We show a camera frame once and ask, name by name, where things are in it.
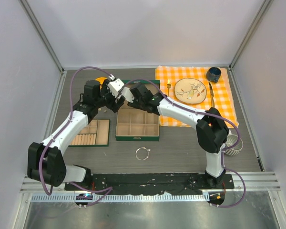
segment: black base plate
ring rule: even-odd
[[[231,174],[225,174],[222,182],[214,187],[211,187],[206,179],[204,174],[192,174],[191,176],[191,189],[223,189],[223,183],[225,184],[225,189],[233,189],[234,183]]]
[[[199,189],[223,189],[222,184],[210,187],[205,177],[198,173],[94,174],[92,182],[95,190],[112,187],[110,195],[196,195],[202,193]],[[224,175],[224,182],[226,189],[234,188],[230,174]]]

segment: gold knife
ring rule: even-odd
[[[212,88],[212,85],[211,85],[210,82],[209,82],[209,87],[210,87],[210,95],[211,95],[212,107],[215,107],[215,104],[214,104],[214,92],[213,92],[213,88]]]

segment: gold fork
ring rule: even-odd
[[[171,81],[170,80],[167,80],[167,84],[166,84],[166,87],[167,87],[167,89],[168,89],[168,94],[167,94],[167,96],[168,97],[170,97],[170,88],[171,88]]]

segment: checkered placemat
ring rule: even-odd
[[[171,88],[169,97],[178,101],[174,94],[174,86],[176,83],[184,78],[194,78],[200,80],[207,89],[206,99],[200,104],[190,105],[199,109],[208,110],[211,108],[211,95],[209,82],[206,79],[206,73],[210,67],[168,67],[159,66],[156,69],[156,80],[160,80],[160,89],[164,94],[168,95],[168,89],[166,87],[167,80],[171,81]],[[214,104],[215,108],[219,110],[222,117],[225,117],[238,126],[236,112],[234,108],[234,102],[232,98],[231,88],[229,84],[228,73],[225,68],[220,68],[222,74],[217,83],[211,83],[214,92]],[[188,126],[173,118],[161,116],[160,125],[162,126]]]

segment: dark blue cup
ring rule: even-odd
[[[210,68],[206,73],[206,78],[208,81],[217,83],[221,76],[221,70],[219,68]]]

